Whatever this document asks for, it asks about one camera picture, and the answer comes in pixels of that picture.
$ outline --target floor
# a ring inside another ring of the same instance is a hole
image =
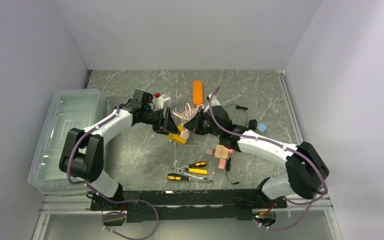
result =
[[[294,223],[302,211],[293,211],[288,218],[286,211],[277,212],[278,222],[274,227],[286,227]],[[154,228],[155,221],[128,223],[111,227],[119,233],[142,238]],[[52,215],[49,219],[45,240],[121,240],[107,230],[102,230],[101,215]],[[193,219],[160,221],[156,232],[149,240],[331,240],[329,226],[323,210],[313,210],[302,222],[286,231],[267,231],[258,228],[253,221],[234,218]]]
[[[193,81],[203,81],[204,96],[221,86],[217,99],[222,106],[238,104],[248,107],[248,120],[264,123],[265,137],[298,143],[282,86],[276,71],[254,70],[94,70],[87,88],[99,89],[111,105],[126,103],[135,89],[169,94],[173,110],[182,112],[192,103]],[[236,124],[244,125],[246,115],[234,106],[226,108]],[[219,160],[205,154],[215,148],[212,135],[192,135],[185,145],[169,142],[167,136],[155,134],[151,126],[137,124],[109,142],[105,170],[124,190],[197,190],[253,189],[266,177],[285,173],[276,164],[248,153],[232,156],[232,168],[226,178],[218,169]],[[212,183],[173,182],[166,179],[174,166],[207,161]]]

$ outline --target wrench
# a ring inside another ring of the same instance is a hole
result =
[[[190,176],[192,178],[196,178],[196,179],[199,179],[199,180],[209,181],[208,177],[206,177],[206,176],[204,176],[204,177],[202,177],[202,176],[195,176],[195,175],[192,175],[192,174],[189,174],[189,173],[185,172],[183,169],[178,169],[177,172],[179,174],[188,175],[188,176]]]

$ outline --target yellow and black handle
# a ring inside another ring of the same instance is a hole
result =
[[[207,175],[208,171],[205,169],[198,169],[198,168],[185,168],[185,172],[188,173],[193,173],[193,174],[202,174],[202,175]]]
[[[208,162],[206,161],[199,161],[188,165],[189,168],[204,168],[206,166],[208,166]]]
[[[167,174],[167,179],[171,181],[190,181],[191,177],[179,175],[177,173],[169,173]]]

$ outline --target black cable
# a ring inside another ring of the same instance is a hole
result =
[[[229,177],[228,177],[228,171],[227,171],[227,170],[226,170],[226,178],[227,178],[227,180],[229,181],[229,183],[232,184],[232,185],[236,185],[236,184],[239,184],[239,183],[240,183],[239,181],[231,182],[231,180],[230,180]]]
[[[248,113],[247,113],[247,110],[248,110],[248,107],[246,107],[246,106],[239,106],[239,105],[236,104],[236,103],[232,103],[232,104],[229,104],[229,105],[224,106],[223,109],[225,109],[226,107],[229,107],[229,106],[233,106],[233,105],[236,106],[236,109],[242,109],[242,110],[245,112],[245,114],[246,114],[246,120],[245,120],[245,125],[244,125],[244,127],[247,127],[247,123],[248,123]]]
[[[227,160],[227,162],[226,162],[226,172],[225,172],[225,174],[226,174],[226,178],[227,178],[227,180],[229,181],[229,183],[232,184],[232,185],[236,185],[236,184],[239,184],[240,181],[231,182],[231,180],[230,180],[229,177],[228,177],[228,171],[231,170],[231,161],[232,161],[232,159],[229,158],[229,159]]]
[[[238,202],[238,203],[242,203],[242,202],[246,202],[246,203],[249,203],[249,204],[256,204],[258,200],[255,200],[255,201],[251,201],[251,200],[247,200],[245,198],[242,198],[242,197],[235,197],[233,198],[233,202]]]

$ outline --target orange rectangular block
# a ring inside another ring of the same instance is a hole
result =
[[[219,169],[226,169],[227,163],[228,163],[228,161],[226,159],[220,158],[220,160],[218,161],[218,168]]]
[[[193,81],[193,106],[204,103],[203,81]]]

